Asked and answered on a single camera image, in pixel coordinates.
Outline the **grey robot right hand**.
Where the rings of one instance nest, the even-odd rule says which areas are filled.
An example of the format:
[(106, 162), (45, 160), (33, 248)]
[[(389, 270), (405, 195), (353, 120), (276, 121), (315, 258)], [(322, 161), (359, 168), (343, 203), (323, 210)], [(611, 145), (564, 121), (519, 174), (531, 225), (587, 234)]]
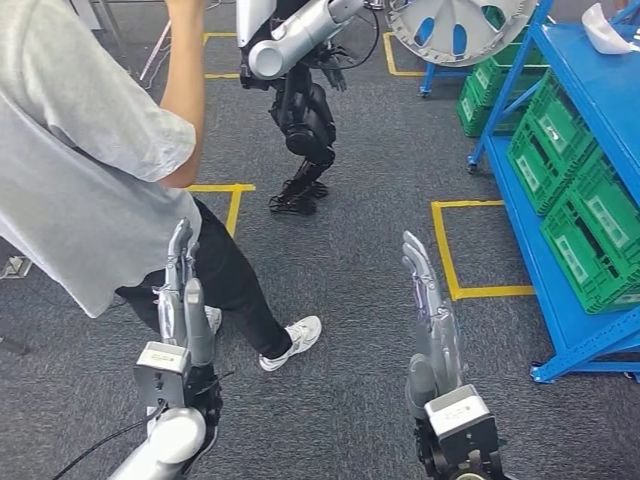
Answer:
[(425, 420), (426, 403), (463, 383), (463, 363), (451, 301), (426, 247), (409, 230), (402, 234), (402, 263), (410, 271), (417, 313), (417, 352), (409, 361), (405, 397), (411, 416)]

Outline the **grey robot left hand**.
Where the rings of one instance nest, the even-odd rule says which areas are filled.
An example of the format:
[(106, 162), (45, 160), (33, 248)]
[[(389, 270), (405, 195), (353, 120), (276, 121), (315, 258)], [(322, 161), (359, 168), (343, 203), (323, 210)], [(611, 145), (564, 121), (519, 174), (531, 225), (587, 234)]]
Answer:
[(214, 361), (214, 334), (205, 313), (203, 287), (196, 276), (199, 245), (192, 236), (189, 219), (177, 223), (168, 247), (165, 282), (155, 293), (162, 340), (188, 350), (193, 366), (205, 367)]

